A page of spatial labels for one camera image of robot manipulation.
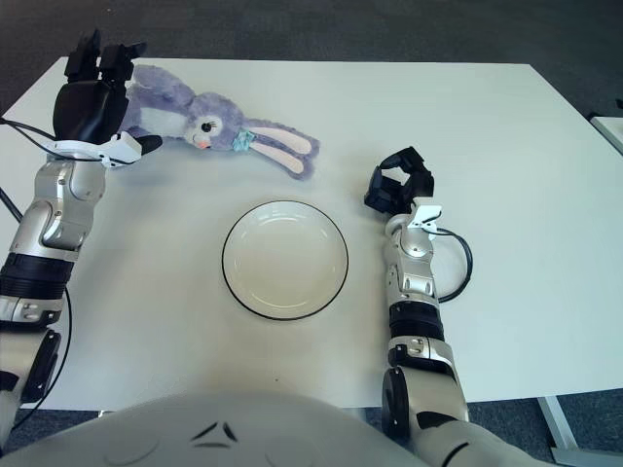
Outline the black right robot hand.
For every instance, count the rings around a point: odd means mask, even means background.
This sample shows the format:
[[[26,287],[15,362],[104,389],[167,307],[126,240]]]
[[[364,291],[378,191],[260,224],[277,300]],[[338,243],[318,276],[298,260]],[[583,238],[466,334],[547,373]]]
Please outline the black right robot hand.
[[[407,174],[402,183],[384,175],[385,170],[399,168]],[[374,169],[364,204],[389,215],[410,214],[414,198],[432,198],[434,177],[424,166],[424,159],[413,147],[407,147],[381,161]]]

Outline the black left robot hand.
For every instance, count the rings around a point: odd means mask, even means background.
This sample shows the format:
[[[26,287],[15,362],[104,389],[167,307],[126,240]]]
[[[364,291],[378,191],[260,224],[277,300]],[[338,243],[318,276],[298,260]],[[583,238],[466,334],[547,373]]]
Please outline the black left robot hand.
[[[102,144],[118,133],[128,109],[126,82],[144,42],[100,47],[100,32],[80,39],[70,53],[53,115],[56,140]]]

